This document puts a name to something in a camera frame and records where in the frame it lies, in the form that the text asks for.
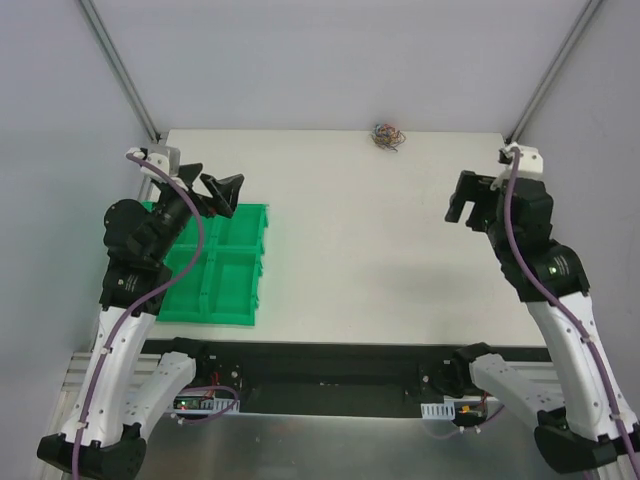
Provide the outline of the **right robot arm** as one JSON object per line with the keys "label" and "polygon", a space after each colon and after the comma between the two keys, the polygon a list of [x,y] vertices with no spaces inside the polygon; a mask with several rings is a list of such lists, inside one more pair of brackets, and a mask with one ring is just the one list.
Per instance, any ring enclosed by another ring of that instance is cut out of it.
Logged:
{"label": "right robot arm", "polygon": [[553,199],[539,180],[460,174],[445,215],[489,238],[507,282],[545,340],[561,388],[547,392],[485,343],[457,350],[434,386],[461,398],[495,397],[532,429],[536,446],[557,473],[598,470],[626,456],[639,470],[639,419],[626,402],[601,350],[590,285],[569,247],[551,237]]}

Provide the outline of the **green compartment tray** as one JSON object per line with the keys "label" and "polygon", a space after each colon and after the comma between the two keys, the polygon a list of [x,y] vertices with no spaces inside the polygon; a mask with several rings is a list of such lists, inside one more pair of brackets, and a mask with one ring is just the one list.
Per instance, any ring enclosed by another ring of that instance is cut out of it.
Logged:
{"label": "green compartment tray", "polygon": [[240,204],[232,218],[202,220],[204,244],[190,272],[170,287],[160,323],[252,327],[259,308],[266,204]]}

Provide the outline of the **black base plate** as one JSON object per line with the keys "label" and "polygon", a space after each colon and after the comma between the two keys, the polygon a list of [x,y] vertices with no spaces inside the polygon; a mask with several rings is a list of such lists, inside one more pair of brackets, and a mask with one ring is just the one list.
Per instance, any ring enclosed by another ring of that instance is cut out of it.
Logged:
{"label": "black base plate", "polygon": [[246,414],[418,418],[442,399],[456,346],[150,341],[147,352],[194,355],[194,385],[218,387]]}

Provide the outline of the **left aluminium frame post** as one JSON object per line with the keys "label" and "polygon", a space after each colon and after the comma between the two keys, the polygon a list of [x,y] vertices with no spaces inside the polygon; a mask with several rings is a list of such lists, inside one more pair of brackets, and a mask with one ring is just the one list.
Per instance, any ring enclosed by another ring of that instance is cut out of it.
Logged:
{"label": "left aluminium frame post", "polygon": [[161,139],[152,117],[125,66],[119,51],[109,34],[106,24],[91,0],[77,0],[75,4],[84,18],[87,27],[100,49],[106,64],[119,85],[138,123],[150,142],[157,143]]}

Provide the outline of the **right aluminium frame post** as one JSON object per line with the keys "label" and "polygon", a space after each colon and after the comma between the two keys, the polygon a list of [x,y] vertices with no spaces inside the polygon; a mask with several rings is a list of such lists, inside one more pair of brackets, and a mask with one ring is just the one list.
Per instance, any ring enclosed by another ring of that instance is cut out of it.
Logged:
{"label": "right aluminium frame post", "polygon": [[605,0],[589,0],[581,7],[550,64],[536,84],[533,93],[527,101],[524,110],[519,115],[514,127],[510,130],[509,134],[505,136],[506,143],[518,142],[521,139],[536,111],[542,106],[553,84],[562,73],[565,64],[605,4]]}

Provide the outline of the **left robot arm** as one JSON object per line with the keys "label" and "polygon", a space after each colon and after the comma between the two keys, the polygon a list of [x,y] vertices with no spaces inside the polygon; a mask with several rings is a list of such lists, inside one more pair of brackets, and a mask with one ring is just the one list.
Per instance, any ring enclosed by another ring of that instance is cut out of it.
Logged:
{"label": "left robot arm", "polygon": [[75,479],[133,479],[150,433],[183,390],[216,390],[210,351],[201,341],[177,338],[136,396],[129,395],[138,358],[166,291],[199,260],[205,239],[179,273],[164,263],[187,223],[198,226],[235,213],[241,174],[223,179],[199,164],[163,168],[140,161],[160,197],[152,209],[120,200],[104,216],[109,257],[99,304],[99,325],[83,384],[61,431],[40,440],[40,460]]}

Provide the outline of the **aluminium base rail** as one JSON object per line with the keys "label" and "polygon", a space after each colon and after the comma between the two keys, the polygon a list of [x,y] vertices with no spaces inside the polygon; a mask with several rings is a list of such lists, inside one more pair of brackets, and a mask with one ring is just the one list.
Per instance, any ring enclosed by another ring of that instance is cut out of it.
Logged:
{"label": "aluminium base rail", "polygon": [[60,432],[40,440],[40,460],[75,479],[137,477],[151,432],[195,371],[186,355],[165,354],[130,396],[137,359],[114,348],[93,353],[71,416]]}

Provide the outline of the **aluminium frame post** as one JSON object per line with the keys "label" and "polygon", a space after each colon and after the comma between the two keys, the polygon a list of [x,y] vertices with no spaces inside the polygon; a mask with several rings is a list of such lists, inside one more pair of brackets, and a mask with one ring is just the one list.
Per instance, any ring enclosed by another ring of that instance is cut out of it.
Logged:
{"label": "aluminium frame post", "polygon": [[550,64],[536,84],[533,93],[527,101],[524,110],[519,115],[514,127],[510,130],[509,134],[505,136],[506,143],[518,142],[521,139],[536,111],[542,106],[553,84],[562,73],[565,64],[605,4],[605,0],[589,0],[581,7]]}
{"label": "aluminium frame post", "polygon": [[119,85],[138,123],[150,142],[157,143],[161,139],[152,117],[125,66],[119,51],[109,34],[106,24],[91,0],[77,0],[75,4],[84,18],[87,27],[100,49],[106,64]]}

